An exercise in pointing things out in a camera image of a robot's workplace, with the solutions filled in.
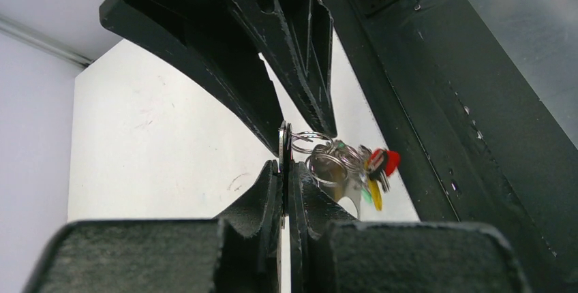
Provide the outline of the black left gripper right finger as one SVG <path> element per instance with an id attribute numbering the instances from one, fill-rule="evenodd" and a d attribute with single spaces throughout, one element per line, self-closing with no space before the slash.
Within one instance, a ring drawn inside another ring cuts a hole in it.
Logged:
<path id="1" fill-rule="evenodd" d="M 367 222 L 288 173 L 293 292 L 527 292 L 507 240 L 482 223 Z"/>

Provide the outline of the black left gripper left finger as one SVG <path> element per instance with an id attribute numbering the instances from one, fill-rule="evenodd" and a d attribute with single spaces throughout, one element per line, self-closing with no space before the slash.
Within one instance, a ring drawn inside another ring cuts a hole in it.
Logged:
<path id="1" fill-rule="evenodd" d="M 26 292 L 278 292 L 282 182 L 267 161 L 210 219 L 76 221 L 49 241 Z"/>

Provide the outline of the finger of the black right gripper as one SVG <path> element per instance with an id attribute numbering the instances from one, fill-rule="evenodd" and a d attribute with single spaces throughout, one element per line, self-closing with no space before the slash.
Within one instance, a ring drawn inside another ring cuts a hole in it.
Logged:
<path id="1" fill-rule="evenodd" d="M 336 137 L 331 100 L 333 18 L 320 0 L 229 0 L 306 123 Z"/>
<path id="2" fill-rule="evenodd" d="M 274 155 L 283 115 L 256 49 L 228 39 L 223 26 L 204 31 L 151 0 L 105 0 L 101 25 L 144 48 L 200 85 Z"/>

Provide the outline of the black tag key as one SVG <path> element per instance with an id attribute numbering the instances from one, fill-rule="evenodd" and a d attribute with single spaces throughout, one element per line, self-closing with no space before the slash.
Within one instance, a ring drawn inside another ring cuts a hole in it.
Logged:
<path id="1" fill-rule="evenodd" d="M 287 121 L 282 121 L 279 128 L 279 172 L 283 179 L 288 178 L 292 160 L 292 127 Z"/>

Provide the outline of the red tag key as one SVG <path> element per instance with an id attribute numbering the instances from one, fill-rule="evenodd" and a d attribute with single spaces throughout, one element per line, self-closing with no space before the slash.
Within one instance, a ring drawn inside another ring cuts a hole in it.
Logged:
<path id="1" fill-rule="evenodd" d="M 369 179 L 376 181 L 382 175 L 388 177 L 394 173 L 401 162 L 398 152 L 386 149 L 376 149 L 365 162 L 365 169 Z"/>

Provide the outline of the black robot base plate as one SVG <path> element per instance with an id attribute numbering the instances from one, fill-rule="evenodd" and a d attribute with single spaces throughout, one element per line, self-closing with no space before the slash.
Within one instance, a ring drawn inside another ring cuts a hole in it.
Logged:
<path id="1" fill-rule="evenodd" d="M 423 221 L 475 221 L 577 291 L 577 147 L 468 0 L 322 0 Z"/>

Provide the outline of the left aluminium frame rail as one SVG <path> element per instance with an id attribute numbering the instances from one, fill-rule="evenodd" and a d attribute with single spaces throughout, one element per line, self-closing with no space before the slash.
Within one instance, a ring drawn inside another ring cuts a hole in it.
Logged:
<path id="1" fill-rule="evenodd" d="M 90 59 L 64 43 L 51 38 L 31 27 L 1 15 L 1 33 L 32 48 L 45 52 L 62 61 L 83 69 L 89 67 L 94 60 Z"/>

